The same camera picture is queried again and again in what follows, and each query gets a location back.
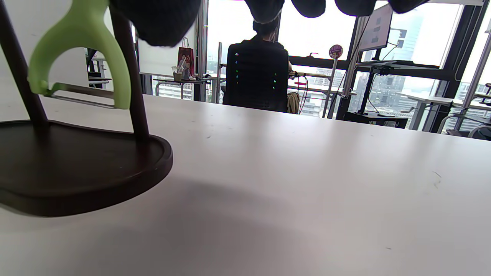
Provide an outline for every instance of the white desk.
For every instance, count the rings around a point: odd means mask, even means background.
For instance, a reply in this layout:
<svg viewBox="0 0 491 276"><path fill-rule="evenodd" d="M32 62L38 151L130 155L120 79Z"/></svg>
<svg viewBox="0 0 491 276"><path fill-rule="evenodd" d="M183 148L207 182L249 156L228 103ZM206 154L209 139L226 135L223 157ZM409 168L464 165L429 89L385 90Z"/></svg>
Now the white desk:
<svg viewBox="0 0 491 276"><path fill-rule="evenodd" d="M2 276L491 274L488 142L144 98L169 176L72 217L0 208ZM51 119L132 130L124 110L43 102ZM0 101L2 120L25 117Z"/></svg>
<svg viewBox="0 0 491 276"><path fill-rule="evenodd" d="M421 124L421 119L423 118L423 114L425 112L425 108L428 105L436 104L449 106L454 101L454 99L426 96L419 93L396 92L396 94L406 96L408 99L418 102L416 105L416 110L412 115L411 124L409 126L409 129L411 130L418 130L419 125Z"/></svg>
<svg viewBox="0 0 491 276"><path fill-rule="evenodd" d="M464 102L462 100L454 100L454 106L461 108ZM470 102L470 107L469 109L475 109L475 110L486 110L486 111L491 111L491 107L487 105L483 105L480 103L476 102Z"/></svg>

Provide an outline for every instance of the chair backrest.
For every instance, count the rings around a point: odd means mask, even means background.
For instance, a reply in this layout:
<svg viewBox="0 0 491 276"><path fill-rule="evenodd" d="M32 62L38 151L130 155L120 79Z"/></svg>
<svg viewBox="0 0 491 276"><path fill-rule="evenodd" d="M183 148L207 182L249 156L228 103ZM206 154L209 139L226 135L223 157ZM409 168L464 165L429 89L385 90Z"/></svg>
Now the chair backrest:
<svg viewBox="0 0 491 276"><path fill-rule="evenodd" d="M288 52L262 39L228 48L227 83L223 104L287 111Z"/></svg>

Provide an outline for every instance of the glass window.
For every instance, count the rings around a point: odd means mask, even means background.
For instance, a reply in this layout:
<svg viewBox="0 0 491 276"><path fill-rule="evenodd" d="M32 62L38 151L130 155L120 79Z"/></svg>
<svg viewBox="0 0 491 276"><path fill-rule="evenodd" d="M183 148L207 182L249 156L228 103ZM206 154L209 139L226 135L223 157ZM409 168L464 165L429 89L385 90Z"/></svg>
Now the glass window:
<svg viewBox="0 0 491 276"><path fill-rule="evenodd" d="M470 82L472 81L472 78L474 76L475 70L477 68L477 63L479 62L479 58L481 57L481 53L483 52L484 49L484 44L486 43L486 39L488 38L488 34L485 33L486 28L488 27L488 23L491 20L491 9L488 8L486 11L483 22L481 24L481 28L479 29L479 33L477 34L476 42L474 44L474 48L472 49L472 52L470 54L469 61L467 63L467 67L465 68L464 75L462 76L462 80L460 83L460 86L457 90L457 94L455 95L455 100L456 101L463 101L465 96L467 95L467 92L469 90ZM488 61L486 63L486 66L484 67L483 74L481 76L481 79L479 80L479 84L477 85L476 88L476 93L486 93L488 91L488 88L485 87L486 83L491 83L491 62L490 59L488 58ZM475 99L474 102L479 102L481 99ZM452 109L451 113L458 113L460 112L461 109ZM489 117L490 112L485 111L485 110L472 110L470 109L467 112L468 115L471 116L479 116L479 117ZM444 129L454 129L455 127L455 122L456 119L449 119L445 123ZM469 120L464 120L462 123L462 126L460 128L461 131L471 131L475 127L479 126L480 124L477 122L469 121Z"/></svg>
<svg viewBox="0 0 491 276"><path fill-rule="evenodd" d="M385 4L377 1L376 8ZM461 12L462 5L426 3L404 14L394 13L389 44L380 58L443 66ZM374 55L375 51L369 51L363 60Z"/></svg>
<svg viewBox="0 0 491 276"><path fill-rule="evenodd" d="M176 83L159 83L159 80L173 80L171 77L152 76L152 94L160 97L181 98L181 86ZM192 83L184 84L182 97L184 100L193 100L194 85Z"/></svg>
<svg viewBox="0 0 491 276"><path fill-rule="evenodd" d="M322 74L326 76L330 76L332 74L332 69L298 65L293 65L292 67L294 71L302 73ZM331 88L332 91L339 91L340 87L343 87L344 74L345 70L336 70L336 73L334 74L334 82ZM298 92L300 100L305 102L305 104L301 102L301 106L303 106L301 109L301 115L322 117L324 104L326 103L326 93L329 90L329 80L319 77L307 77L307 80L309 91L305 92L307 82L305 81L304 77L300 77L295 78L294 80L288 80L288 92ZM336 116L336 112L337 106L334 107L334 118Z"/></svg>
<svg viewBox="0 0 491 276"><path fill-rule="evenodd" d="M249 7L244 1L209 1L207 73L217 73L218 43L223 44L221 62L226 63L228 47L231 44L241 43L244 39L251 39L256 35L252 29L253 21Z"/></svg>
<svg viewBox="0 0 491 276"><path fill-rule="evenodd" d="M350 108L351 112L358 112L363 100L363 93L368 82L368 73L358 72L356 74L355 85L353 91L357 95L351 97ZM391 114L399 117L407 117L408 124L406 128L409 128L411 118L414 113L406 113L403 111L409 111L411 108L415 108L416 101L408 99L407 96L400 93L411 93L420 95L432 95L438 85L438 80L406 77L406 76L379 76L377 75L373 81L372 90L370 93L370 102L367 102L365 108L369 112L380 112L385 114Z"/></svg>
<svg viewBox="0 0 491 276"><path fill-rule="evenodd" d="M351 36L355 26L355 17L349 16L337 8L334 1L326 2L326 12L318 18L303 17L286 1L281 12L278 42L285 46L290 55L330 58L329 48L339 44L344 49L340 59L346 60Z"/></svg>

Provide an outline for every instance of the round sign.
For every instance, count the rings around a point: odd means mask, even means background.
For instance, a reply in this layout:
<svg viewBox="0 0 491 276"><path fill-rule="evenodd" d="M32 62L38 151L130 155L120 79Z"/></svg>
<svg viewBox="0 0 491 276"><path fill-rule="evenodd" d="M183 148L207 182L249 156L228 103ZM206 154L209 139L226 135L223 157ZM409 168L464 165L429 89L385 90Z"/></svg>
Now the round sign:
<svg viewBox="0 0 491 276"><path fill-rule="evenodd" d="M333 59L338 59L343 54L343 47L341 45L334 45L329 49L329 56Z"/></svg>

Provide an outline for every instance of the computer screen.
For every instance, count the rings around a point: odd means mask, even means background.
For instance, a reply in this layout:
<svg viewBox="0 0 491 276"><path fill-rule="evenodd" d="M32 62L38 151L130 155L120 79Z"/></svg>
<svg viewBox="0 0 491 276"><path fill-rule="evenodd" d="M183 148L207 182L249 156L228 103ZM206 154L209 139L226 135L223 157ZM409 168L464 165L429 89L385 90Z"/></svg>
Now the computer screen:
<svg viewBox="0 0 491 276"><path fill-rule="evenodd" d="M369 51L387 47L392 21L392 7L387 4L373 11L361 36L358 50Z"/></svg>

